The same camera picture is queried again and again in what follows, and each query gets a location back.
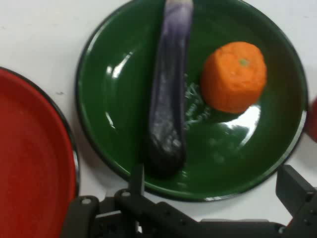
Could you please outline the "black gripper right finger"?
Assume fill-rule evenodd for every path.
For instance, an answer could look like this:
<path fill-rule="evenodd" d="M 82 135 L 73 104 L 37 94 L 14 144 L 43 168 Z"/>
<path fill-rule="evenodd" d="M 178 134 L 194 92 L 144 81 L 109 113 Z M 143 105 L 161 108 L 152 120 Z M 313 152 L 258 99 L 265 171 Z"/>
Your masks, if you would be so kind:
<path fill-rule="evenodd" d="M 317 189 L 292 166 L 284 165 L 277 173 L 276 195 L 292 219 L 281 230 L 282 238 L 317 236 Z"/>

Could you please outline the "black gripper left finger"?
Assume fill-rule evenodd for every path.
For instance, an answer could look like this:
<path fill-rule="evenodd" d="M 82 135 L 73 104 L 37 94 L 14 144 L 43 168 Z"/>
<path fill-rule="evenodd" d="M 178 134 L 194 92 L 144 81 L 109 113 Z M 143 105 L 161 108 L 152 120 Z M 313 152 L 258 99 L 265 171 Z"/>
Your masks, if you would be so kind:
<path fill-rule="evenodd" d="M 65 238 L 193 238 L 201 225 L 167 203 L 144 196 L 144 166 L 138 164 L 129 185 L 99 201 L 79 196 L 63 223 Z"/>

